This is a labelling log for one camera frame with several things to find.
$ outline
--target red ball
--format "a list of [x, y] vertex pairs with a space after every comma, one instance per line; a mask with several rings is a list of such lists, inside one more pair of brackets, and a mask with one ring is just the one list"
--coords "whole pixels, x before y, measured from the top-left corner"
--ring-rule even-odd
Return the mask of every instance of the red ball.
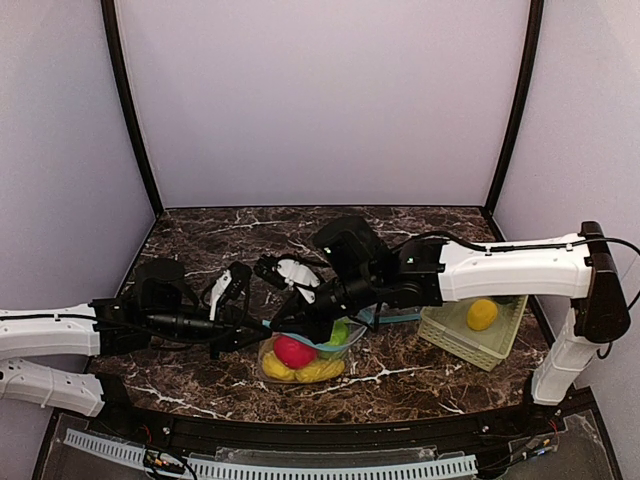
[[280, 335], [273, 342], [273, 351], [282, 363], [289, 368], [303, 368], [316, 359], [317, 352], [309, 345], [305, 345], [286, 335]]

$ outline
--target green plastic basket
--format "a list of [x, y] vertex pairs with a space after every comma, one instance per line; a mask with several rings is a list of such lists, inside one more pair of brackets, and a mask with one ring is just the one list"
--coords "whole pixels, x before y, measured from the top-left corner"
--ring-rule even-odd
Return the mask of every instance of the green plastic basket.
[[423, 308], [418, 335], [490, 372], [511, 352], [527, 305], [527, 296], [514, 297], [507, 304], [496, 303], [498, 317], [482, 332], [467, 326], [467, 312], [476, 300], [469, 298], [446, 303], [442, 307]]

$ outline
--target white cable track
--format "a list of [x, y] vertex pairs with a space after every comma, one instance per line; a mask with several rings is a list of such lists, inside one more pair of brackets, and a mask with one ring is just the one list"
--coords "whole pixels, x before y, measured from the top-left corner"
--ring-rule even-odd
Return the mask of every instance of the white cable track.
[[[109, 440], [73, 429], [67, 430], [64, 443], [120, 465], [151, 471], [143, 465], [145, 448], [136, 444]], [[198, 480], [444, 480], [478, 473], [475, 455], [403, 465], [358, 468], [261, 467], [198, 458], [188, 458], [187, 462], [198, 475]], [[162, 474], [174, 478], [192, 478], [188, 471], [182, 476], [175, 473], [162, 472]]]

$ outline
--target brown marble surface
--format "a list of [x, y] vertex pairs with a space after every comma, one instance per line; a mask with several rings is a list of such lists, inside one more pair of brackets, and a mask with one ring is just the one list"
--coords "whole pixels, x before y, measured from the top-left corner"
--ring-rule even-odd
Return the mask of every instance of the brown marble surface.
[[[139, 263], [172, 257], [186, 265], [196, 291], [234, 260], [253, 265], [261, 254], [319, 256], [311, 237], [330, 219], [364, 216], [390, 245], [411, 233], [446, 229], [472, 241], [494, 240], [472, 207], [265, 207], [166, 212]], [[286, 293], [254, 276], [251, 315], [269, 318]], [[547, 346], [527, 311], [511, 355], [487, 373], [416, 335], [417, 322], [383, 325], [351, 352], [338, 379], [315, 385], [263, 382], [257, 346], [211, 361], [204, 346], [186, 352], [145, 350], [93, 360], [90, 371], [119, 374], [135, 405], [249, 422], [369, 423], [472, 413], [519, 402], [522, 385]]]

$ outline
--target white wall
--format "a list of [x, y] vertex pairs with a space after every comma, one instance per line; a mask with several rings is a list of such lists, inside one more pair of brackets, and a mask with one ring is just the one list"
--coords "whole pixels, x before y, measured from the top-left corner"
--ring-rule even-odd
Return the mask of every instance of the white wall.
[[118, 5], [165, 205], [484, 203], [527, 0]]
[[[547, 2], [529, 99], [496, 217], [510, 239], [577, 231], [598, 220], [605, 234], [640, 243], [640, 4]], [[640, 261], [612, 248], [624, 288], [640, 288]], [[556, 331], [565, 302], [545, 299]], [[624, 478], [640, 471], [640, 307], [591, 384]]]
[[[118, 103], [100, 2], [1, 5], [0, 306], [113, 295], [153, 214]], [[49, 415], [0, 401], [0, 479], [31, 478]]]

